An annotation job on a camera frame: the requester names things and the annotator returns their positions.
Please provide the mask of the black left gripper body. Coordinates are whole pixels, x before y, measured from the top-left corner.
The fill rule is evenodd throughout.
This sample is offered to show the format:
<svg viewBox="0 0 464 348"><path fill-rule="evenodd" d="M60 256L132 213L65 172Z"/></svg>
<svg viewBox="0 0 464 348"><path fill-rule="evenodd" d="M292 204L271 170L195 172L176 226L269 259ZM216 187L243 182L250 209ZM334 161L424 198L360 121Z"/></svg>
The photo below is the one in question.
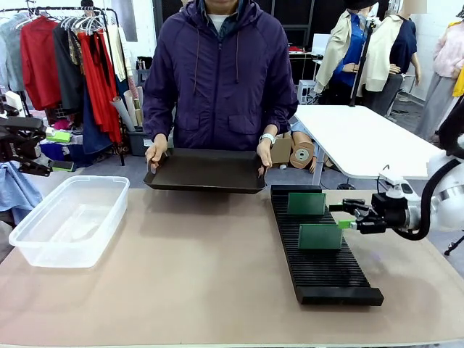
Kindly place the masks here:
<svg viewBox="0 0 464 348"><path fill-rule="evenodd" d="M33 133L1 133L1 162L36 160L41 155L40 135Z"/></svg>

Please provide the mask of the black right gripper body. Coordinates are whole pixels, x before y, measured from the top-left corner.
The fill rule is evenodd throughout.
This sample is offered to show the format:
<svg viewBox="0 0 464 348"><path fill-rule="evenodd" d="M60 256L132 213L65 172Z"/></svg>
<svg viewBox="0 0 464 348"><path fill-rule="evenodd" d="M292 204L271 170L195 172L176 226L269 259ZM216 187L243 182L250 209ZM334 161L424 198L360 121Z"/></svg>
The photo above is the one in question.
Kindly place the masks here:
<svg viewBox="0 0 464 348"><path fill-rule="evenodd" d="M391 198L386 193L372 195L372 208L386 222L387 228L404 228L407 222L407 199Z"/></svg>

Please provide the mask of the person's right hand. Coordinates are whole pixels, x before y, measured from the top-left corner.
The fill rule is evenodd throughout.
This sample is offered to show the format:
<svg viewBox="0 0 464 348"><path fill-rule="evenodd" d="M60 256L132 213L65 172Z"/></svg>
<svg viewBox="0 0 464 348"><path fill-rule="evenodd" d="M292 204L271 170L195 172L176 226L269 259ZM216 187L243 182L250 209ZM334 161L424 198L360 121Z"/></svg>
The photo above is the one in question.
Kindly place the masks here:
<svg viewBox="0 0 464 348"><path fill-rule="evenodd" d="M167 138L159 133L154 137L153 144L146 150L145 157L148 171L155 174L160 165L162 155L167 151Z"/></svg>

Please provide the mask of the person's left hand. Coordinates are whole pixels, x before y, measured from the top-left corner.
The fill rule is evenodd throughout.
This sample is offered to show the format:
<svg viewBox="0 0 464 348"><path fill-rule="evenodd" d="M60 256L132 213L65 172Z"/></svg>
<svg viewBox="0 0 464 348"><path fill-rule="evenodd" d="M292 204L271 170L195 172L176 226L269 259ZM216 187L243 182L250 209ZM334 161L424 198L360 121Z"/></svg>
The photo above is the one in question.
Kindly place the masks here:
<svg viewBox="0 0 464 348"><path fill-rule="evenodd" d="M269 138L264 138L257 146L257 155L261 159L263 170L267 170L272 166L271 144L272 143Z"/></svg>

